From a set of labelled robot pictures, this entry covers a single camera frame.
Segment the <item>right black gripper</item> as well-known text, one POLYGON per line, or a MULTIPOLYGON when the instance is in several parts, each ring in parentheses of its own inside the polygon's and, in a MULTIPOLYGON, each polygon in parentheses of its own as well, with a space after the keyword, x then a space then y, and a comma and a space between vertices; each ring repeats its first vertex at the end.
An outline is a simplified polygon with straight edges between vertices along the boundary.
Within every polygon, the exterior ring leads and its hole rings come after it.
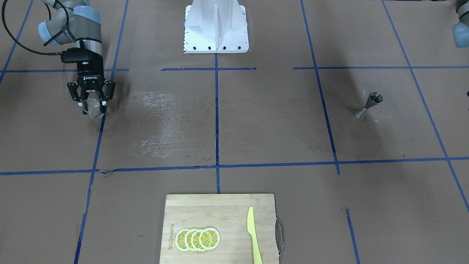
POLYGON ((90 60, 79 61, 76 64, 77 82, 67 83, 72 100, 78 102, 78 106, 82 107, 85 94, 95 92, 97 95, 104 95, 103 106, 106 106, 113 98, 116 84, 113 81, 105 81, 103 57, 101 55, 92 55, 90 60), (106 86, 105 94, 103 92, 104 85, 106 86))

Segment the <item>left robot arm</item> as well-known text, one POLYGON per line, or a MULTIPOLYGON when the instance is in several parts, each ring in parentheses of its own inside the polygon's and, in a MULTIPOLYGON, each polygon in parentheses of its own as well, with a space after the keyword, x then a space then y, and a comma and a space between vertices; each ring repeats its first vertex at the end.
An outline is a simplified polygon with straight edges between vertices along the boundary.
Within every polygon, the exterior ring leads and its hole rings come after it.
POLYGON ((469 1, 457 0, 455 12, 458 23, 452 27, 454 43, 457 48, 466 48, 469 46, 469 1))

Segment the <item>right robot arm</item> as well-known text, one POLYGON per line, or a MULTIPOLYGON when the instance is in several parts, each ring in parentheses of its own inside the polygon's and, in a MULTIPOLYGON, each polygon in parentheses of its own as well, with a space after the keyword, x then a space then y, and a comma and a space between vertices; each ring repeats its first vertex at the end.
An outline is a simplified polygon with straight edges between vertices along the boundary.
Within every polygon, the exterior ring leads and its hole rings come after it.
POLYGON ((80 106, 95 92, 102 106, 114 95, 115 83, 104 78, 104 62, 99 12, 88 0, 45 0, 55 9, 50 20, 40 23, 38 33, 47 45, 74 44, 63 51, 61 62, 74 63, 77 80, 67 83, 72 100, 80 106))

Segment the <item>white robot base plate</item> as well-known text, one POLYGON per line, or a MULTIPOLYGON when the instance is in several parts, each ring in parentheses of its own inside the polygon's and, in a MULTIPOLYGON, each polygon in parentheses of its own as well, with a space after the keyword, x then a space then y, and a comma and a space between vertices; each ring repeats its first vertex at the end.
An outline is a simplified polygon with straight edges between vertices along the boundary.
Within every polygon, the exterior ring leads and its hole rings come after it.
POLYGON ((246 8, 237 0, 194 0, 185 8, 183 52, 245 53, 250 48, 246 8))

